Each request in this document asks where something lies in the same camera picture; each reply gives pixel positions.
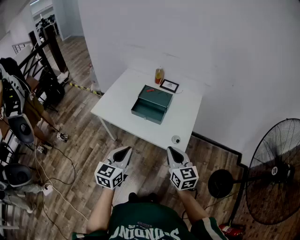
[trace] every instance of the yellow and black tape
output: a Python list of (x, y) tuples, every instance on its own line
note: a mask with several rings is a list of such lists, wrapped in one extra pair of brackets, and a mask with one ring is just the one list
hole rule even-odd
[(86, 87), (83, 87), (83, 86), (78, 86), (77, 84), (73, 84), (73, 83), (70, 83), (70, 82), (69, 82), (69, 85), (71, 85), (71, 86), (73, 86), (73, 87), (80, 88), (80, 89), (82, 89), (82, 90), (86, 90), (86, 91), (88, 91), (88, 92), (91, 92), (91, 93), (94, 93), (94, 94), (98, 95), (99, 97), (102, 97), (101, 92), (92, 91), (92, 90), (89, 89), (89, 88), (86, 88)]

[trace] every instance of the white table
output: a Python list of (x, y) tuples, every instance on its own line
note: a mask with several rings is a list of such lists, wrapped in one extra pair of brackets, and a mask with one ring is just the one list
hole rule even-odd
[[(117, 140), (117, 136), (112, 131), (110, 123), (163, 149), (173, 146), (185, 151), (202, 99), (199, 89), (193, 87), (189, 81), (181, 82), (177, 89), (178, 94), (173, 95), (172, 102), (159, 125), (131, 113), (131, 108), (144, 85), (166, 91), (155, 84), (154, 72), (153, 75), (147, 75), (127, 69), (91, 112), (100, 118), (113, 140)], [(172, 143), (174, 135), (180, 137), (180, 143)]]

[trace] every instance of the black railing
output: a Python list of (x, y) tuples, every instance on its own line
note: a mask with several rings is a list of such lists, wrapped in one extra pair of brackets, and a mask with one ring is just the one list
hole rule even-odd
[(18, 43), (12, 45), (13, 50), (16, 54), (18, 54), (24, 47), (26, 47), (28, 44), (32, 45), (30, 41), (24, 42), (24, 43)]

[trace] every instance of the table leg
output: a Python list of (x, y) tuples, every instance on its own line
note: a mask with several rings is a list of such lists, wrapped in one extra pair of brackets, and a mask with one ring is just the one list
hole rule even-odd
[(116, 134), (113, 132), (111, 124), (108, 121), (105, 121), (104, 119), (100, 118), (100, 121), (102, 122), (103, 126), (105, 127), (105, 129), (107, 130), (109, 136), (116, 141), (118, 138), (116, 136)]

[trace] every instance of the fire extinguisher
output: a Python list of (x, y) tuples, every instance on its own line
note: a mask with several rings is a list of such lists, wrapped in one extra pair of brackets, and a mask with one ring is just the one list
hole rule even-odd
[(242, 235), (242, 233), (244, 232), (243, 229), (239, 229), (239, 228), (235, 228), (232, 226), (228, 226), (226, 224), (221, 224), (219, 226), (219, 228), (222, 230), (222, 232), (224, 233), (224, 235), (227, 237), (237, 237)]

